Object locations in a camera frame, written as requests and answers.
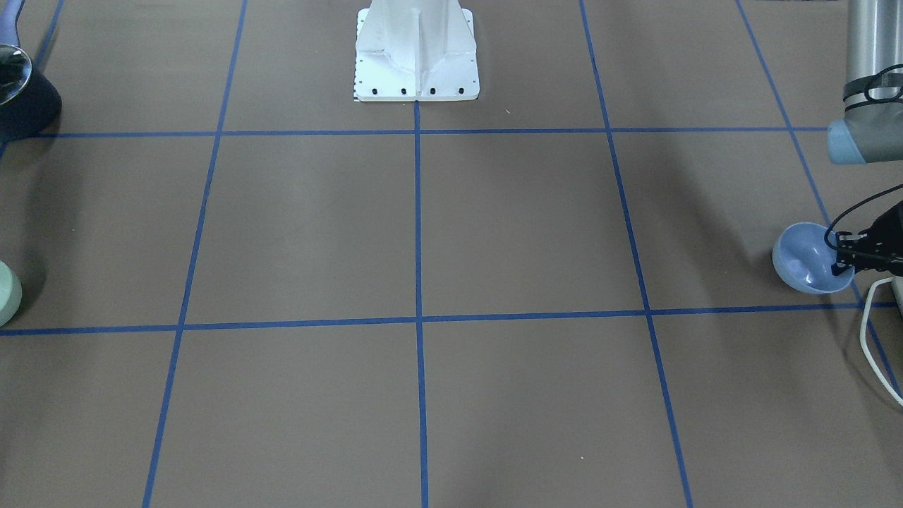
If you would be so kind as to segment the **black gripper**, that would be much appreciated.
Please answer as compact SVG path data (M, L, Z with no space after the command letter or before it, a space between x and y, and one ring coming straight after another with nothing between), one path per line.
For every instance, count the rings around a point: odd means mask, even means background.
M871 227L857 234L839 234L837 261L831 266L834 277L875 270L902 277L902 202L878 216Z

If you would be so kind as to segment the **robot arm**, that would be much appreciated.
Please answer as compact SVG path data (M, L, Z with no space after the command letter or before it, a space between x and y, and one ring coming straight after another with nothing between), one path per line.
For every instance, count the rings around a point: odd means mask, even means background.
M901 2L849 2L844 118L827 128L833 164L901 161L901 31ZM825 243L835 251L835 276L849 270L901 276L900 203L858 234L829 231Z

